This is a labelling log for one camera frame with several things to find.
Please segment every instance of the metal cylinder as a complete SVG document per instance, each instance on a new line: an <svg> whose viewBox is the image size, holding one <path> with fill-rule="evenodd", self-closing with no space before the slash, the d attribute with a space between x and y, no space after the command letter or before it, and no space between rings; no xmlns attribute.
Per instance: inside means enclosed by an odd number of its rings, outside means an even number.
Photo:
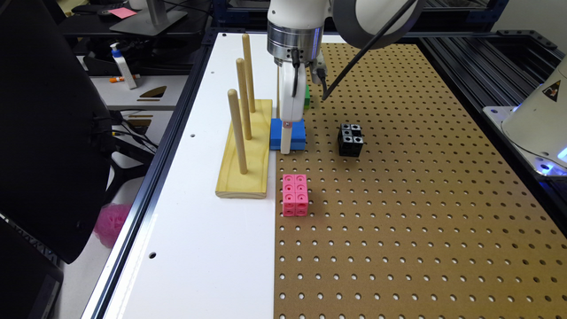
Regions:
<svg viewBox="0 0 567 319"><path fill-rule="evenodd" d="M291 50L299 50L301 62L317 58L321 50L323 26L313 29L293 29L268 23L268 52L276 59L291 61Z"/></svg>

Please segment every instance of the brown pegboard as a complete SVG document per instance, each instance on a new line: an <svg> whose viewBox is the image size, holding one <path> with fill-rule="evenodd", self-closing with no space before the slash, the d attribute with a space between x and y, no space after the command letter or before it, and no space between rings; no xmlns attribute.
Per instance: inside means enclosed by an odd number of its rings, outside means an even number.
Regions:
<svg viewBox="0 0 567 319"><path fill-rule="evenodd" d="M357 50L325 44L335 79ZM567 240L415 45L372 51L320 102L309 216L276 205L275 318L567 318ZM360 158L338 156L358 123Z"/></svg>

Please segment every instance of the green object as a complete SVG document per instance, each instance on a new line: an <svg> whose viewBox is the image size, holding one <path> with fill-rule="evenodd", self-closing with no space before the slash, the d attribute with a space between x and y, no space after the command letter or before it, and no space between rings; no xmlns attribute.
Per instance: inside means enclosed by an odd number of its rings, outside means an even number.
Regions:
<svg viewBox="0 0 567 319"><path fill-rule="evenodd" d="M309 85L307 85L307 89L305 90L305 104L303 104L303 109L309 109L309 102L311 101L311 94L309 94Z"/></svg>

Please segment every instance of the blue block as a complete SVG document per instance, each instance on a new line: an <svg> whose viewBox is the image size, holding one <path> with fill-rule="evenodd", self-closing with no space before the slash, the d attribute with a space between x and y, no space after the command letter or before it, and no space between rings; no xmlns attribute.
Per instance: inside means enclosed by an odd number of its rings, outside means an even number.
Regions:
<svg viewBox="0 0 567 319"><path fill-rule="evenodd" d="M291 149L305 150L305 122L303 120L293 123L291 127ZM282 144L282 120L272 119L269 132L269 149L279 151Z"/></svg>

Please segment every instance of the black block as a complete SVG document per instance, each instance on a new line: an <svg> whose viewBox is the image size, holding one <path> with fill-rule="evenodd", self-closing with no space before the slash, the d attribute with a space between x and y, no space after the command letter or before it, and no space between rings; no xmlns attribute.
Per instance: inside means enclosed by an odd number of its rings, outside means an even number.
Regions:
<svg viewBox="0 0 567 319"><path fill-rule="evenodd" d="M340 156L359 157L363 145L360 125L341 124L338 132L338 154Z"/></svg>
<svg viewBox="0 0 567 319"><path fill-rule="evenodd" d="M362 128L358 124L351 124L351 132L353 136L362 136Z"/></svg>

